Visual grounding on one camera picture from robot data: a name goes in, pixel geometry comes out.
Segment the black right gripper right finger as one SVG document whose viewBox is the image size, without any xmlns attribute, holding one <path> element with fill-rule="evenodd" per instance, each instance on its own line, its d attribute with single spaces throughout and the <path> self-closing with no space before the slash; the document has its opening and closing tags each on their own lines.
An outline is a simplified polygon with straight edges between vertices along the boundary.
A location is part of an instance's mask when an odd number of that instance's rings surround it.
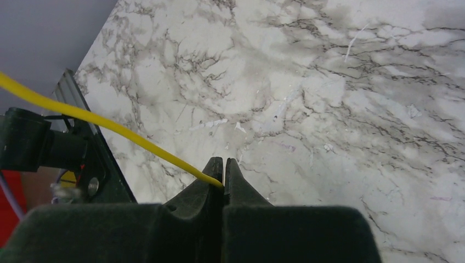
<svg viewBox="0 0 465 263">
<path fill-rule="evenodd" d="M 344 206 L 274 206 L 225 167 L 223 262 L 381 262 L 364 216 Z"/>
</svg>

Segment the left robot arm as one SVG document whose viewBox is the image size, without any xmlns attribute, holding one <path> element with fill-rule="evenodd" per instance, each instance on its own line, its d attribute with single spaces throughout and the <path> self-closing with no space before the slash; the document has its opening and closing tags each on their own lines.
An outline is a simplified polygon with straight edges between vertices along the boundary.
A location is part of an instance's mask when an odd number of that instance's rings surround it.
<svg viewBox="0 0 465 263">
<path fill-rule="evenodd" d="M 36 172 L 39 167 L 79 170 L 88 156 L 85 138 L 52 130 L 45 117 L 17 107 L 1 121 L 1 169 Z"/>
</svg>

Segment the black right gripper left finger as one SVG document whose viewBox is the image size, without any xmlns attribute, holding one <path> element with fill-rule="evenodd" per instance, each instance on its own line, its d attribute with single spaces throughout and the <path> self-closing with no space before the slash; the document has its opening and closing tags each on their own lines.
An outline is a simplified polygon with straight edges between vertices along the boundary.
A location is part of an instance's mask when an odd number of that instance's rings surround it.
<svg viewBox="0 0 465 263">
<path fill-rule="evenodd" d="M 195 180 L 165 204 L 44 205 L 1 262 L 220 262 L 223 190 Z"/>
</svg>

